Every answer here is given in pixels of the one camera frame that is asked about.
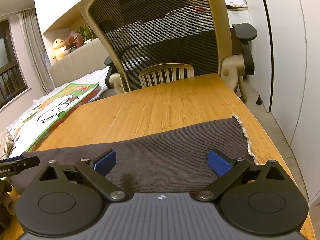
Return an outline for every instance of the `window railing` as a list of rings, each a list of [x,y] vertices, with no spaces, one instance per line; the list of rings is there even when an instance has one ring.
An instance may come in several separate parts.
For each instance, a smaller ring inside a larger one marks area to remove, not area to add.
[[[0,68],[0,108],[28,88],[19,63]]]

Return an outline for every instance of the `window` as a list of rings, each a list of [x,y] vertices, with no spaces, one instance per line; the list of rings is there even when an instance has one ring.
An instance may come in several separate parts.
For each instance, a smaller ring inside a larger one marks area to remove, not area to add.
[[[0,108],[26,89],[5,20],[0,22]]]

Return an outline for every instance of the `bed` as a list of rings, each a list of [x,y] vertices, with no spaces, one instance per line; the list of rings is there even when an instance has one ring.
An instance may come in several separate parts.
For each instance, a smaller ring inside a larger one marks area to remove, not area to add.
[[[49,68],[55,89],[33,100],[31,107],[7,128],[14,139],[9,158],[35,151],[78,106],[115,95],[114,89],[105,85],[107,57],[103,45],[95,39]]]

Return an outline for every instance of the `chair mesh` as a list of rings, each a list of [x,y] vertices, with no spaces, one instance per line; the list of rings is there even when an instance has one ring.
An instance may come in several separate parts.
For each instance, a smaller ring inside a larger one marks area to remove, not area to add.
[[[89,14],[118,55],[135,45],[120,58],[131,90],[155,64],[190,64],[195,76],[218,72],[208,0],[95,0]]]

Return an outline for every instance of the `green blanket trim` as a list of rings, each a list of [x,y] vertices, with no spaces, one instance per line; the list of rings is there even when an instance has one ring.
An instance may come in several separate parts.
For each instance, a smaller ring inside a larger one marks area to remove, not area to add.
[[[85,86],[94,86],[94,87],[92,87],[91,89],[92,89],[92,91],[88,94],[88,95],[90,95],[98,86],[99,86],[99,83],[95,83],[95,84],[77,84],[77,83],[69,83],[68,84],[68,86],[69,85],[85,85]],[[84,100],[87,96],[85,96],[84,98],[82,98],[80,101],[78,101],[77,103],[74,103],[68,110],[66,110],[66,111],[62,111],[62,112],[60,112],[58,115],[57,115],[57,118],[54,120],[54,122],[50,125],[50,126],[48,126],[47,127],[47,129],[45,129],[33,142],[32,142],[32,144],[29,146],[29,148],[26,150],[27,152],[32,148],[32,146],[36,143],[36,141],[39,139],[39,138],[41,138],[41,136],[43,136],[54,124],[55,124],[55,122],[57,121],[57,120],[59,120],[59,119],[62,119],[65,115],[66,115],[66,113],[67,112],[69,112],[74,106],[76,106],[77,104],[79,104],[82,100]]]

